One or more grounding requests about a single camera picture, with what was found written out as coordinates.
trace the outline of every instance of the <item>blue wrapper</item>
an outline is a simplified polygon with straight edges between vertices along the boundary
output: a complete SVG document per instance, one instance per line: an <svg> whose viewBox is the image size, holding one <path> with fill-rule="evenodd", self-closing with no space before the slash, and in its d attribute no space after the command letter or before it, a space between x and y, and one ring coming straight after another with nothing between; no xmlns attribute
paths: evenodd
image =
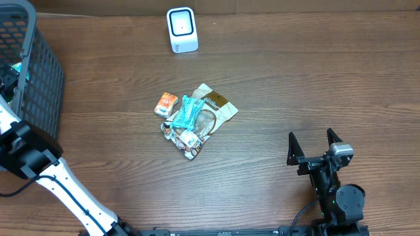
<svg viewBox="0 0 420 236"><path fill-rule="evenodd" d="M179 109L178 115L171 123L172 127L186 128L190 131L194 130L194 124L205 101L197 98L189 98L187 95L182 97L182 105Z"/></svg>

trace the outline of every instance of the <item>basket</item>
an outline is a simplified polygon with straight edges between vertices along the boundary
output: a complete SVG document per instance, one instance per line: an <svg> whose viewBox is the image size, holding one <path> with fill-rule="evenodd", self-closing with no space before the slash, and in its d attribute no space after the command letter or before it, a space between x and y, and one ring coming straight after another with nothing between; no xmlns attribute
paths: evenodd
<svg viewBox="0 0 420 236"><path fill-rule="evenodd" d="M11 108L56 140L64 74L36 21L36 11L26 0L0 0L0 65L22 63Z"/></svg>

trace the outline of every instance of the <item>wooden surface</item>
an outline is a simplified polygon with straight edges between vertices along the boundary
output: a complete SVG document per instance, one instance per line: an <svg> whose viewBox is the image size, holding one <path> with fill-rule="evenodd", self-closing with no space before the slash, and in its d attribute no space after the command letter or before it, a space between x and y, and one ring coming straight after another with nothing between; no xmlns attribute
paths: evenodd
<svg viewBox="0 0 420 236"><path fill-rule="evenodd" d="M196 14L415 10L420 0L30 0L38 12L86 16L166 15L174 7Z"/></svg>
<svg viewBox="0 0 420 236"><path fill-rule="evenodd" d="M64 66L60 143L75 175L139 229L289 225L314 198L286 166L287 134L307 156L332 127L355 149L342 184L366 195L372 235L420 231L418 12L198 16L199 51L173 54L165 17L43 19ZM163 91L201 83L239 113L189 161L159 129ZM0 192L25 181L0 173ZM300 224L320 217L318 209ZM46 189L0 199L0 235L75 235Z"/></svg>

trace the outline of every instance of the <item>snack package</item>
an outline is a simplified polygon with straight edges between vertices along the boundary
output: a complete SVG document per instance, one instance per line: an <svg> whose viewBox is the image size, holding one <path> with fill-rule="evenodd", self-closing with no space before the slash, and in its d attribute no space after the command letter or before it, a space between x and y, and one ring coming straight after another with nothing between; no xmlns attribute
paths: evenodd
<svg viewBox="0 0 420 236"><path fill-rule="evenodd" d="M179 109L178 115L173 119L171 128L187 128L188 130L194 129L194 123L197 116L203 108L204 100L199 98L189 98L187 95L182 97L182 105Z"/></svg>
<svg viewBox="0 0 420 236"><path fill-rule="evenodd" d="M173 106L178 103L178 97L168 92L163 92L162 97L157 103L154 111L156 115L160 115L163 118L168 118L172 114Z"/></svg>
<svg viewBox="0 0 420 236"><path fill-rule="evenodd" d="M177 127L171 128L178 111L161 124L161 130L165 138L172 140L189 160L194 159L213 133L224 122L231 120L238 112L238 109L226 98L213 91L206 84L200 85L191 97L205 101L197 116L193 130Z"/></svg>

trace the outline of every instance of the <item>orange package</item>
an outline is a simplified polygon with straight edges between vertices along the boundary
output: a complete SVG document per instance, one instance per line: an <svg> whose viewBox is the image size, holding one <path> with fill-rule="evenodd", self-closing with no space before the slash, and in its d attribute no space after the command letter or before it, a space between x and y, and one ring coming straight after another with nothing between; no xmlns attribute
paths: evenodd
<svg viewBox="0 0 420 236"><path fill-rule="evenodd" d="M172 114L173 106L178 103L178 97L168 92L163 92L162 97L155 107L156 115L160 115L163 118L168 118Z"/></svg>

